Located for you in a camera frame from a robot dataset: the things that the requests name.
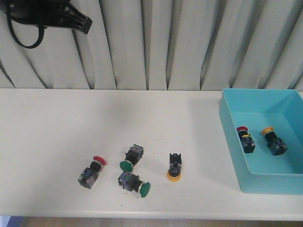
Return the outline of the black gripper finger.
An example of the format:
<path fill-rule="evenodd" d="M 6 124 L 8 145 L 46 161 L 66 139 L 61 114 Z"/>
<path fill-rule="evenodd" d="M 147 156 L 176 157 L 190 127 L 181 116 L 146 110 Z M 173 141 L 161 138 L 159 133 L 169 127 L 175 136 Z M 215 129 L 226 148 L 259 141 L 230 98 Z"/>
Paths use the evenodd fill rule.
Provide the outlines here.
<path fill-rule="evenodd" d="M 92 20 L 78 11 L 71 3 L 64 3 L 60 9 L 60 26 L 88 34 Z"/>

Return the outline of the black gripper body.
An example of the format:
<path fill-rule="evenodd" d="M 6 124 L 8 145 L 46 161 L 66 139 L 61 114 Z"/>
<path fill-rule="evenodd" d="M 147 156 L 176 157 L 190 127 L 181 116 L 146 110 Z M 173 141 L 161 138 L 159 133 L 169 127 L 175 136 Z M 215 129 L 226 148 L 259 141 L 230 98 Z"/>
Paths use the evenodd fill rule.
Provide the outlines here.
<path fill-rule="evenodd" d="M 4 13 L 24 25 L 61 27 L 60 14 L 70 5 L 69 0 L 6 0 Z"/>

